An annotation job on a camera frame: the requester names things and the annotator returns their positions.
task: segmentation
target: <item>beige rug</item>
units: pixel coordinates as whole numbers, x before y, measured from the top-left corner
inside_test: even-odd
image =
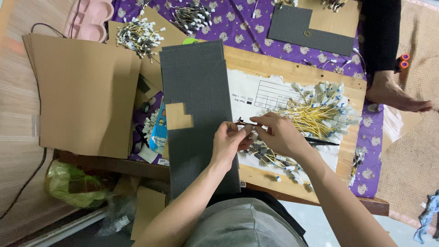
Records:
[[[390,217],[418,228],[421,203],[439,189],[439,11],[410,0],[403,1],[401,16],[398,54],[409,53],[410,66],[396,80],[410,96],[432,100],[436,111],[423,113],[423,120],[382,154],[376,197],[390,203]]]

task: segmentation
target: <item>tweezers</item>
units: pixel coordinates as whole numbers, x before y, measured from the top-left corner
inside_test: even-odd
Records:
[[[236,125],[253,125],[253,126],[261,126],[261,125],[257,125],[257,124],[253,124],[253,123],[246,123],[244,121],[241,120],[241,118],[238,119],[238,121],[235,123]],[[324,140],[320,140],[320,139],[315,139],[315,138],[311,138],[311,137],[305,137],[305,140],[308,141],[308,143],[311,146],[318,146],[318,145],[331,145],[331,146],[340,146],[340,144],[337,143],[333,143],[333,142],[328,142],[328,141],[324,141]]]

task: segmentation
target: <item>plastic bag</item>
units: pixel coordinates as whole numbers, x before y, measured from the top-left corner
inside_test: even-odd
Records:
[[[109,191],[98,176],[54,160],[44,178],[44,189],[52,197],[79,208],[101,205]]]
[[[108,236],[120,230],[131,234],[136,216],[137,199],[135,194],[129,196],[109,196],[107,216],[96,236]]]

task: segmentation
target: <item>white tiled floor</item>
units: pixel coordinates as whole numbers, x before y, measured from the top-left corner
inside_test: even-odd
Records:
[[[305,240],[310,247],[340,246],[321,207],[300,203],[280,201],[288,213],[305,229]],[[374,215],[375,219],[390,232],[390,236],[399,247],[439,247],[439,242],[431,235],[424,235],[425,244],[413,240],[416,229],[385,216]]]

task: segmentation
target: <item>green object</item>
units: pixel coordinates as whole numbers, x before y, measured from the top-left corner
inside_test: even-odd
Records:
[[[52,197],[79,208],[98,207],[109,191],[98,176],[85,174],[83,170],[54,160],[44,178],[44,189]]]
[[[192,44],[192,43],[198,43],[198,40],[195,38],[187,38],[183,41],[183,44]]]

